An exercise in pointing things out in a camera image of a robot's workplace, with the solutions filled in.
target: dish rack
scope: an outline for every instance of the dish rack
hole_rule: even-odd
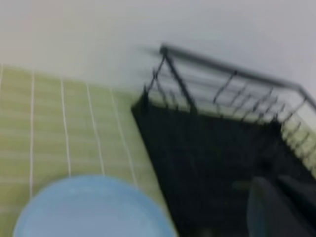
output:
[[[175,197],[172,187],[166,187],[170,180],[177,180],[173,186],[182,187],[181,195],[191,195],[196,189],[196,196],[212,198],[211,183],[212,190],[229,186],[223,188],[221,199],[236,194],[242,196],[240,200],[246,199],[254,175],[274,179],[286,174],[314,181],[316,102],[302,86],[170,45],[162,45],[160,55],[161,62],[132,111],[180,235],[208,228],[231,233],[246,230],[227,225],[237,217],[220,228],[225,218],[217,222],[216,216],[207,217],[203,207],[191,205],[197,197],[178,204],[180,195]],[[182,163],[188,165],[179,168]],[[227,175],[219,170],[228,170]],[[219,200],[209,202],[209,210],[217,210]],[[234,202],[233,198],[227,200],[221,213]],[[244,210],[244,202],[240,203],[240,210]],[[191,210],[181,211],[185,205]]]

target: green tile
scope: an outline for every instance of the green tile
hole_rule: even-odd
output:
[[[47,116],[47,117],[62,117],[63,118],[63,109],[62,106],[47,106],[42,104],[34,104],[34,115]]]
[[[65,107],[73,107],[73,106],[90,106],[89,99],[87,94],[64,94],[64,103]]]
[[[133,175],[129,166],[106,166],[105,174],[111,177],[123,180],[127,183],[134,184]]]
[[[0,117],[0,130],[1,129],[30,132],[30,119]]]
[[[1,157],[0,159],[0,177],[5,178],[25,178],[30,177],[29,159],[9,159]]]
[[[165,200],[160,188],[142,189],[142,191],[159,206],[165,206]]]
[[[35,87],[34,103],[36,103],[37,100],[55,102],[57,105],[60,105],[60,107],[62,107],[61,91],[58,91],[58,90],[45,91],[45,90],[40,90],[40,88]]]
[[[128,163],[127,152],[123,145],[121,147],[111,147],[102,143],[101,151],[105,164]]]
[[[80,121],[83,125],[85,123],[92,123],[92,117],[91,117],[91,113],[90,110],[84,110],[81,113],[77,112],[69,112],[68,110],[66,110],[66,120],[67,123],[71,123],[73,121]]]
[[[112,129],[102,129],[98,127],[98,134],[103,142],[111,141],[116,143],[122,143],[122,136],[117,127],[112,127]]]
[[[29,152],[30,138],[0,134],[0,152]]]
[[[96,141],[78,142],[69,139],[69,153],[71,159],[99,160],[99,151]]]
[[[64,92],[65,92],[65,95],[87,96],[87,87],[86,87],[86,84],[83,82],[65,80]]]
[[[61,122],[44,122],[33,121],[34,132],[52,133],[52,134],[65,134],[64,123]]]
[[[50,75],[47,73],[34,73],[35,88],[51,88],[53,90],[59,90],[61,88],[61,82],[59,77]]]
[[[144,146],[142,147],[129,146],[129,151],[133,158],[133,161],[136,163],[146,163],[149,160],[148,153]]]
[[[24,206],[30,199],[29,184],[0,183],[0,206]]]
[[[65,139],[43,139],[42,137],[34,136],[33,153],[37,155],[55,155],[65,156],[66,153],[66,138]]]
[[[111,99],[111,90],[107,87],[89,85],[91,98],[109,98]]]
[[[11,85],[8,83],[1,84],[1,98],[19,100],[27,99],[31,101],[31,85],[30,87],[21,87],[19,85]]]
[[[102,174],[101,164],[72,163],[71,175]]]
[[[82,126],[72,126],[71,121],[67,123],[67,132],[69,136],[75,136],[86,139],[95,139],[95,134],[91,123],[82,123]]]
[[[136,175],[136,180],[140,186],[158,186],[158,180],[152,168],[134,168],[134,172]]]
[[[94,113],[94,121],[96,124],[106,124],[108,126],[117,127],[118,122],[115,114],[112,112],[108,113]]]
[[[0,214],[0,237],[13,236],[14,226],[18,217],[18,213]]]
[[[4,66],[3,82],[10,81],[12,84],[30,84],[32,79],[31,71],[18,67]]]
[[[52,182],[68,177],[67,162],[33,161],[33,181]]]
[[[4,100],[3,98],[0,99],[0,109],[6,110],[6,111],[16,111],[16,112],[23,112],[26,114],[29,114],[31,111],[31,103],[28,101],[25,101],[23,103],[10,101],[10,100]]]

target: grout line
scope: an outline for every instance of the grout line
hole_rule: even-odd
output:
[[[12,136],[12,137],[17,137],[17,138],[21,138],[21,137],[27,137],[29,138],[29,132],[27,130],[15,130],[15,129],[1,129],[0,128],[0,136],[2,135],[6,135],[6,136]],[[64,133],[49,133],[49,132],[39,132],[34,130],[34,137],[35,138],[39,138],[42,139],[43,141],[56,141],[59,139],[63,139],[65,137]],[[74,143],[93,143],[95,144],[95,137],[84,137],[81,135],[69,135],[68,134],[68,138],[71,142]],[[109,139],[100,139],[100,141],[107,141],[108,145],[111,145],[111,148],[120,148],[119,145],[117,145],[117,143],[115,142],[115,139],[109,140]]]
[[[66,111],[65,111],[65,99],[64,99],[64,83],[62,79],[60,79],[61,84],[61,101],[63,106],[63,119],[64,119],[64,129],[65,129],[65,138],[66,138],[66,153],[67,153],[67,164],[68,164],[68,176],[71,177],[71,162],[70,162],[70,154],[69,154],[69,139],[67,132],[67,122],[66,122]]]
[[[34,115],[34,71],[32,71],[32,85],[31,85],[31,112],[30,112],[30,199],[33,196],[33,115]]]
[[[125,151],[127,153],[130,169],[132,171],[134,185],[135,185],[136,188],[138,188],[138,182],[137,182],[136,175],[135,175],[133,158],[132,158],[132,155],[130,153],[130,150],[129,150],[128,145],[127,145],[126,140],[125,140],[125,136],[124,136],[124,133],[123,133],[122,125],[121,125],[120,120],[119,120],[119,113],[118,113],[118,110],[117,110],[117,107],[116,107],[116,104],[115,104],[115,101],[114,101],[112,90],[110,90],[110,94],[111,94],[111,99],[112,99],[113,110],[114,110],[115,117],[116,117],[116,120],[117,120],[117,123],[118,123],[119,133],[120,133],[120,136],[122,138],[122,142],[123,142]]]
[[[0,117],[7,117],[7,118],[13,118],[13,119],[30,119],[30,114],[29,113],[25,113],[25,112],[20,112],[17,110],[8,110],[8,109],[1,109],[0,108]],[[72,114],[72,116],[74,117],[78,117],[78,114]],[[111,116],[109,114],[99,114],[99,116],[104,117],[104,118],[110,118]],[[130,116],[124,114],[121,118],[123,119],[130,119]],[[85,122],[85,120],[83,119],[74,119],[74,123],[81,123],[81,122]],[[41,122],[54,122],[54,123],[60,123],[62,121],[61,117],[57,117],[57,116],[45,116],[45,115],[34,115],[34,120],[36,121],[41,121]]]
[[[15,152],[15,151],[0,151],[0,160],[28,160],[29,153],[24,152]],[[73,164],[87,164],[87,165],[99,165],[100,161],[98,161],[98,157],[95,158],[95,161],[93,160],[87,160],[86,158],[75,158],[72,160]],[[36,161],[47,161],[47,162],[55,162],[55,163],[64,163],[65,161],[64,156],[58,156],[58,155],[51,155],[51,154],[34,154],[33,160]],[[108,163],[107,164],[110,167],[126,167],[129,164],[126,164],[126,162],[114,162],[114,163]],[[138,169],[144,169],[144,170],[152,170],[152,166],[149,163],[140,162],[140,163],[134,163],[134,167]]]
[[[94,120],[93,109],[92,109],[91,98],[90,98],[89,85],[86,84],[86,87],[87,87],[87,93],[88,93],[88,100],[89,100],[90,113],[91,113],[91,118],[92,118],[92,126],[93,126],[93,130],[94,130],[94,135],[95,135],[95,138],[96,138],[97,144],[98,144],[98,151],[99,151],[99,158],[100,158],[101,170],[102,170],[102,174],[105,175],[105,172],[104,172],[104,165],[103,165],[103,159],[102,159],[102,152],[101,152],[100,138],[99,138],[99,135],[98,135],[97,125],[96,125],[95,120]]]

